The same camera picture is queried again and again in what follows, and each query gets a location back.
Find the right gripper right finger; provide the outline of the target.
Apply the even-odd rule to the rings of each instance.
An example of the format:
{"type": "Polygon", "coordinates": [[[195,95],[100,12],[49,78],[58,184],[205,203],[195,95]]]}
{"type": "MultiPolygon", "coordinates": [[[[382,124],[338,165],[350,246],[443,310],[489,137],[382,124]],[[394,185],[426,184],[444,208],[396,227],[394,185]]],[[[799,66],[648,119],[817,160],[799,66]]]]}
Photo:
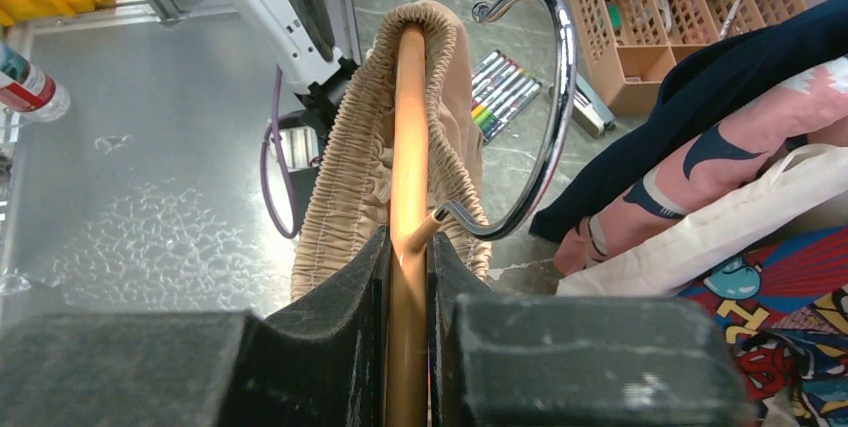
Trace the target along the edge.
{"type": "Polygon", "coordinates": [[[717,324],[678,298],[492,291],[427,246],[435,426],[752,426],[717,324]]]}

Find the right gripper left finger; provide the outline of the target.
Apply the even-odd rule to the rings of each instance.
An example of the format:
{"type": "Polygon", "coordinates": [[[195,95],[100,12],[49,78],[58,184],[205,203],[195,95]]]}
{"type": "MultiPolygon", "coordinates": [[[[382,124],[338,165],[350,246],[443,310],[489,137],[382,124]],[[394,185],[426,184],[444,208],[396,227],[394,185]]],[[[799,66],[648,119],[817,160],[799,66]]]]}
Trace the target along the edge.
{"type": "Polygon", "coordinates": [[[62,313],[1,337],[5,426],[378,426],[384,283],[379,228],[289,306],[62,313]]]}

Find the beige shorts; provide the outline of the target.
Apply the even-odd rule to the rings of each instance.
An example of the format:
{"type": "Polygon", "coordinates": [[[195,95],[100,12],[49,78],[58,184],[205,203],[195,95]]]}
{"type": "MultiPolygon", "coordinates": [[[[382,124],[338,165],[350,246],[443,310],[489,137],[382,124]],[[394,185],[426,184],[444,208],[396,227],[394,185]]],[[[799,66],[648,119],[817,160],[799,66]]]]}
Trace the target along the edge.
{"type": "Polygon", "coordinates": [[[433,0],[401,5],[384,17],[335,117],[296,249],[292,301],[348,264],[389,221],[393,148],[400,142],[393,124],[396,60],[401,31],[412,23],[426,43],[428,206],[457,201],[476,221],[488,221],[465,26],[433,0]]]}

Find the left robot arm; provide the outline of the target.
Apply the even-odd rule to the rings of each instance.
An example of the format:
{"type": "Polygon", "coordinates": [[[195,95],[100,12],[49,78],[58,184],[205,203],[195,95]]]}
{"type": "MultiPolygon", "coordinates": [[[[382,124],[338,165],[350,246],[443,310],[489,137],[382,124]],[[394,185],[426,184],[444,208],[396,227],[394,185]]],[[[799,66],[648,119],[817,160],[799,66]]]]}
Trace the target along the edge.
{"type": "Polygon", "coordinates": [[[361,56],[338,46],[325,0],[228,1],[270,48],[283,83],[305,108],[301,121],[327,142],[361,56]]]}

